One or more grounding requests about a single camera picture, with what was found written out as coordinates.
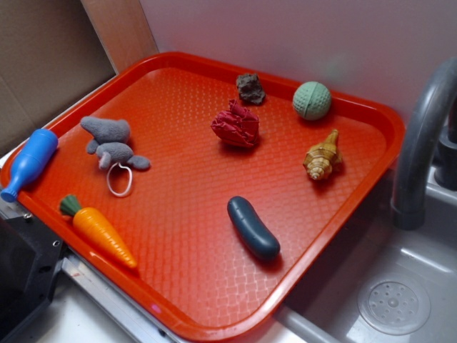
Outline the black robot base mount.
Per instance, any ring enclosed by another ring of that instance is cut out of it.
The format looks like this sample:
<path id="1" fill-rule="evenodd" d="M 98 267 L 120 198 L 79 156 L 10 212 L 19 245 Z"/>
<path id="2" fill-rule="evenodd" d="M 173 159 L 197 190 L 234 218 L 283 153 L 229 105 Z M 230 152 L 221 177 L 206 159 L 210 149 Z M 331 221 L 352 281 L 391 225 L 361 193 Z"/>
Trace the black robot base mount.
<path id="1" fill-rule="evenodd" d="M 52 303 L 65 248 L 36 217 L 1 219 L 2 342 L 10 342 Z"/>

